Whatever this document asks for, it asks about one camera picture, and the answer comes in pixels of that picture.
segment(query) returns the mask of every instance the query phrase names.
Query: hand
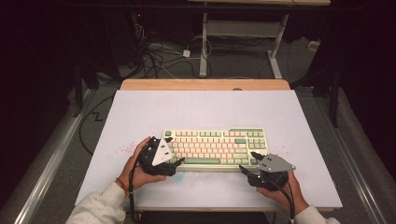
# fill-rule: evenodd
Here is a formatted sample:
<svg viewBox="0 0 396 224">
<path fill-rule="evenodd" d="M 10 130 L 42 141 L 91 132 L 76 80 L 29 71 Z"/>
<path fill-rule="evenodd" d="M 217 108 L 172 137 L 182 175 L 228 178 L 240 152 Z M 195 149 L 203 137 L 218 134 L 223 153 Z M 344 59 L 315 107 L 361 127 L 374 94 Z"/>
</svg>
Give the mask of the hand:
<svg viewBox="0 0 396 224">
<path fill-rule="evenodd" d="M 288 177 L 289 177 L 289 184 L 286 184 L 285 187 L 283 187 L 283 190 L 285 190 L 286 193 L 288 193 L 291 199 L 291 193 L 290 193 L 290 188 L 291 188 L 291 192 L 293 193 L 292 199 L 294 200 L 294 213 L 295 215 L 297 215 L 300 212 L 302 212 L 305 208 L 307 208 L 309 204 L 305 201 L 303 194 L 301 193 L 300 183 L 294 176 L 294 172 L 288 171 Z M 289 201 L 280 190 L 269 191 L 268 189 L 265 188 L 256 188 L 256 191 L 264 195 L 265 197 L 278 202 L 286 210 L 288 211 L 290 210 Z"/>
<path fill-rule="evenodd" d="M 119 180 L 125 185 L 126 188 L 129 188 L 129 173 L 134 167 L 134 161 L 137 159 L 137 155 L 139 155 L 139 152 L 149 142 L 149 140 L 150 137 L 147 137 L 145 140 L 139 143 L 139 145 L 137 145 L 136 150 L 134 151 L 134 155 L 130 157 L 129 160 L 126 162 L 119 176 Z M 155 182 L 163 181 L 165 179 L 166 179 L 165 175 L 148 175 L 142 170 L 142 168 L 137 166 L 134 170 L 134 180 L 133 180 L 134 190 L 139 189 L 145 184 L 155 183 Z"/>
</svg>

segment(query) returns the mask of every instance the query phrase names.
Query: white metal desk leg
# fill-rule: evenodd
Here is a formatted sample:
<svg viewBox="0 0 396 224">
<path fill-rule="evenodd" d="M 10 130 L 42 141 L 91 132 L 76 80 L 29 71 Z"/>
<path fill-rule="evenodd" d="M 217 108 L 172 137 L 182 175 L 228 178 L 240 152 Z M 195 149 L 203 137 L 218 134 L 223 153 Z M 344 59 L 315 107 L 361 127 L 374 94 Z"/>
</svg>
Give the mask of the white metal desk leg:
<svg viewBox="0 0 396 224">
<path fill-rule="evenodd" d="M 203 19 L 203 29 L 202 29 L 202 51 L 201 51 L 201 63 L 199 66 L 199 76 L 206 77 L 206 66 L 207 66 L 207 47 L 206 47 L 206 38 L 207 38 L 207 13 L 204 13 Z"/>
<path fill-rule="evenodd" d="M 273 70 L 273 74 L 275 78 L 282 78 L 282 75 L 280 74 L 279 66 L 277 65 L 276 62 L 276 53 L 277 50 L 279 49 L 280 42 L 282 41 L 282 36 L 283 33 L 285 32 L 286 23 L 288 22 L 288 17 L 289 15 L 284 15 L 282 17 L 282 22 L 280 23 L 279 28 L 277 29 L 274 49 L 268 50 L 268 59 L 270 60 L 271 68 Z"/>
</svg>

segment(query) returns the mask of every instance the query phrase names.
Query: person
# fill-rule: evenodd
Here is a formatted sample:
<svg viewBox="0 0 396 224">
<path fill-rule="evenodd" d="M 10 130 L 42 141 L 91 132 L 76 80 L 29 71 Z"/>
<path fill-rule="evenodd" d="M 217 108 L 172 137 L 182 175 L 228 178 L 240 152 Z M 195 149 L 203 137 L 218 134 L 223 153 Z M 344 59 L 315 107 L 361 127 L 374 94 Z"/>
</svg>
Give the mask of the person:
<svg viewBox="0 0 396 224">
<path fill-rule="evenodd" d="M 129 173 L 134 166 L 137 155 L 145 144 L 149 142 L 150 137 L 143 140 L 125 163 L 120 176 L 115 182 L 112 182 L 103 192 L 94 192 L 88 194 L 79 202 L 72 211 L 66 224 L 89 224 L 89 223 L 120 223 L 125 219 L 123 211 L 123 202 L 129 188 Z M 288 172 L 289 184 L 285 185 L 285 190 L 289 196 L 292 195 L 294 200 L 295 217 L 294 222 L 297 224 L 339 224 L 335 218 L 323 217 L 317 208 L 309 205 L 301 192 L 300 184 L 293 171 Z M 133 187 L 134 190 L 143 187 L 149 183 L 164 181 L 165 175 L 148 175 L 137 166 L 134 171 Z M 256 188 L 256 191 L 263 196 L 278 202 L 286 210 L 290 210 L 289 201 L 279 190 L 269 191 L 264 188 Z"/>
</svg>

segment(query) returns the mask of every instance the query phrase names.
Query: black fabric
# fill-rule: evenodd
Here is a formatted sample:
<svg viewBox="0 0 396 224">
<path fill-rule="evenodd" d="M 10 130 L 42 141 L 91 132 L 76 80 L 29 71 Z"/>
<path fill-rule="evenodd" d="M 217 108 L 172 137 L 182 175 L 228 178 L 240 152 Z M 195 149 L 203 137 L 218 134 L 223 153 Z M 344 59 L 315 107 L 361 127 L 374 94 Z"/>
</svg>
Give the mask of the black fabric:
<svg viewBox="0 0 396 224">
<path fill-rule="evenodd" d="M 269 224 L 262 212 L 144 212 L 143 224 Z"/>
</svg>

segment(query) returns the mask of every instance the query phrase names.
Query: desk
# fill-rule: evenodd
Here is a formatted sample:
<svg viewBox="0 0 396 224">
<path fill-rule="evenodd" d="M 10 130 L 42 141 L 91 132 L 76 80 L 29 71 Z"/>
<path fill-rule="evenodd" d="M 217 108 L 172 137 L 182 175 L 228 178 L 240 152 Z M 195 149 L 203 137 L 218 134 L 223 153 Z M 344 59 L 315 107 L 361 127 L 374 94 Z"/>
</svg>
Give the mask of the desk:
<svg viewBox="0 0 396 224">
<path fill-rule="evenodd" d="M 190 0 L 193 2 L 228 3 L 228 4 L 261 4 L 261 5 L 298 5 L 298 6 L 328 6 L 330 0 Z M 206 77 L 207 65 L 207 36 L 208 35 L 234 35 L 253 37 L 274 37 L 275 44 L 268 50 L 268 60 L 273 70 L 274 78 L 282 78 L 276 61 L 277 50 L 286 28 L 289 15 L 283 15 L 281 22 L 256 22 L 256 21 L 212 21 L 204 13 L 202 32 L 202 53 L 200 62 L 200 77 Z"/>
<path fill-rule="evenodd" d="M 254 91 L 248 91 L 250 85 Z M 212 91 L 217 87 L 221 91 Z M 228 91 L 235 87 L 245 91 Z M 297 96 L 287 82 L 229 79 L 125 80 L 114 98 L 77 203 L 114 181 L 135 146 L 148 135 L 161 137 L 166 128 L 246 126 L 263 127 L 270 152 L 297 167 L 295 174 L 311 204 L 319 209 L 342 207 Z M 161 184 L 138 189 L 134 199 L 135 208 L 142 211 L 280 209 L 259 195 L 239 172 L 180 171 Z"/>
</svg>

